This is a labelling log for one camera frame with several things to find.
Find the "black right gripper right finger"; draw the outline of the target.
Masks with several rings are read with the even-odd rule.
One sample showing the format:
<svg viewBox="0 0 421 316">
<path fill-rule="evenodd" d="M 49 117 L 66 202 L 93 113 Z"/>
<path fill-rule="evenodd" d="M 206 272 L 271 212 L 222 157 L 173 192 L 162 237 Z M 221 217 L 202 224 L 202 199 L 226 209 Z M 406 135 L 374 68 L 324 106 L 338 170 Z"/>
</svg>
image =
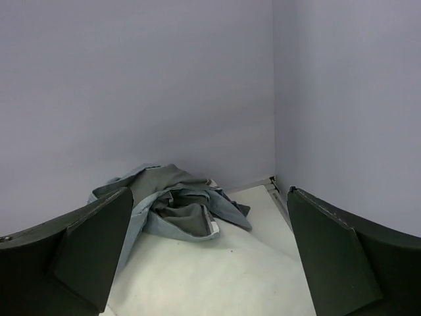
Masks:
<svg viewBox="0 0 421 316">
<path fill-rule="evenodd" d="M 420 238 L 292 186 L 287 210 L 317 315 L 419 315 Z"/>
</svg>

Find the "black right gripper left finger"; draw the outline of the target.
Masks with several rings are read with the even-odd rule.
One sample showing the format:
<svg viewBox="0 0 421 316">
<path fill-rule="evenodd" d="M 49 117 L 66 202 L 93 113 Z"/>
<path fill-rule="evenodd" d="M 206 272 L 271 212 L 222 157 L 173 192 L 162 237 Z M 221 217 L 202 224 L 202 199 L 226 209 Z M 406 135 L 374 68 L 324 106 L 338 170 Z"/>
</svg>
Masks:
<svg viewBox="0 0 421 316">
<path fill-rule="evenodd" d="M 77 210 L 1 237 L 2 315 L 99 315 L 132 214 L 120 188 Z"/>
</svg>

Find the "blue-grey pillowcase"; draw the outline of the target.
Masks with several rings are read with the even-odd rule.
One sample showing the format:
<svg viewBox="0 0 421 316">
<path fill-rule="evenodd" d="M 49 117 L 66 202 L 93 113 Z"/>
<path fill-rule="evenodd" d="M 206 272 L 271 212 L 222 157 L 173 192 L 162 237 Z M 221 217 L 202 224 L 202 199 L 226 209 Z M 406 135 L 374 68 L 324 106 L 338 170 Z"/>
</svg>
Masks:
<svg viewBox="0 0 421 316">
<path fill-rule="evenodd" d="M 88 202 L 120 188 L 133 195 L 130 223 L 116 271 L 126 266 L 142 232 L 185 242 L 205 242 L 220 236 L 217 219 L 250 232 L 250 208 L 232 201 L 215 181 L 197 178 L 174 164 L 143 164 L 92 190 Z"/>
</svg>

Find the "white pillow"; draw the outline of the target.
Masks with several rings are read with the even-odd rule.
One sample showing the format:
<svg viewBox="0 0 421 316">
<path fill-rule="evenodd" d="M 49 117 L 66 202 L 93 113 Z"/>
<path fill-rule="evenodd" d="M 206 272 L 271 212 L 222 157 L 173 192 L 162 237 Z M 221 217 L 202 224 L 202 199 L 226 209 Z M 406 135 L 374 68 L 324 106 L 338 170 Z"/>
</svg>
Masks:
<svg viewBox="0 0 421 316">
<path fill-rule="evenodd" d="M 115 280 L 112 315 L 314 315 L 300 264 L 231 225 L 190 243 L 143 234 Z"/>
</svg>

